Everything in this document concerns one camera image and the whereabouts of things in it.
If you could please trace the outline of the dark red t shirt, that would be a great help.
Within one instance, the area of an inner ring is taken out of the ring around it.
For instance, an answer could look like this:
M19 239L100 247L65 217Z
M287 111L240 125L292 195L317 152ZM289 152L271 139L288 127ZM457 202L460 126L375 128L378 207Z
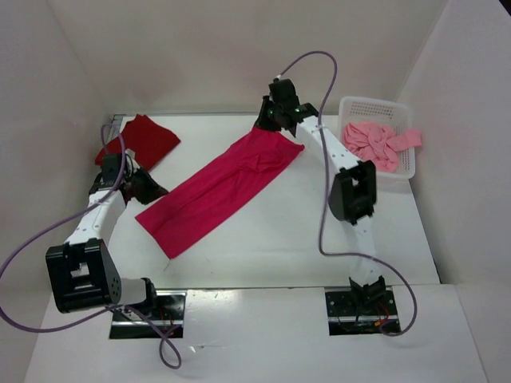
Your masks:
M121 131L125 147L135 153L135 161L151 171L174 148L180 138L171 130L156 124L146 115L136 115Z

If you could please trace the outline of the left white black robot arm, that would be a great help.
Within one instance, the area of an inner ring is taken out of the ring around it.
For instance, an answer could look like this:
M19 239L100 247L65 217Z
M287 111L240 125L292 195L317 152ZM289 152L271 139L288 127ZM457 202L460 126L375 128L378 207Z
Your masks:
M157 314L160 300L151 280L122 278L108 245L131 199L147 205L167 194L129 154L103 158L101 171L89 189L89 210L62 245L46 252L50 285L60 312L128 305L143 319Z

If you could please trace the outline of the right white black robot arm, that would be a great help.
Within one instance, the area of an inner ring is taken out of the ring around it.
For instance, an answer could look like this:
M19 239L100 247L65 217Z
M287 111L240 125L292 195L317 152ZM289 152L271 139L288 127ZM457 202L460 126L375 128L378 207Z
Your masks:
M377 202L376 167L351 153L336 136L323 127L319 111L302 104L289 79L276 77L263 97L256 125L269 132L288 131L305 149L317 156L325 169L323 207L319 225L319 252L328 257L354 256L349 288L352 308L367 314L379 306L386 283L376 263L372 218ZM327 215L341 223L355 251L328 253L323 249Z

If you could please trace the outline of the light pink t shirt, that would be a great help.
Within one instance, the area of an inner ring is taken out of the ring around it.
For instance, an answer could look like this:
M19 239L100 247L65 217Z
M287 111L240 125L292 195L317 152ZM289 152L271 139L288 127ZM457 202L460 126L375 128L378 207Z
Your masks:
M379 172L394 173L400 164L399 153L422 145L422 134L407 129L397 134L390 126L363 121L345 126L341 141L359 159L372 161Z

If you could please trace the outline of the white plastic basket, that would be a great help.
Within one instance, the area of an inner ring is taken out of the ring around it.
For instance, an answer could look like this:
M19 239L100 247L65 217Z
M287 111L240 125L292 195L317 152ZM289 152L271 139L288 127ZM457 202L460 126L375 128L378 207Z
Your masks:
M382 177L409 180L422 134L412 128L404 104L367 97L344 97L339 104L341 142L361 160L370 160Z

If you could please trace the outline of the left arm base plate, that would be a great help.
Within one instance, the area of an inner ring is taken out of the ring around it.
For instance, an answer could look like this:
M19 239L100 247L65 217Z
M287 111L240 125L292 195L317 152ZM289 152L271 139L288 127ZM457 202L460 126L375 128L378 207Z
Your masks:
M163 334L168 334L170 338L182 338L186 298L186 290L158 290L156 306L151 309L140 309L140 312ZM127 309L113 314L109 339L133 340L159 337L140 315Z

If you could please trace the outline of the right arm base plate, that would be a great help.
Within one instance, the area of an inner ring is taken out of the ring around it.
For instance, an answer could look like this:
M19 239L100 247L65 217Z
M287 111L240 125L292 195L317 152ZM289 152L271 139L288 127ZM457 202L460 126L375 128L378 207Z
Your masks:
M388 289L372 308L357 309L348 289L325 289L327 321L331 336L379 334L401 331L394 294Z

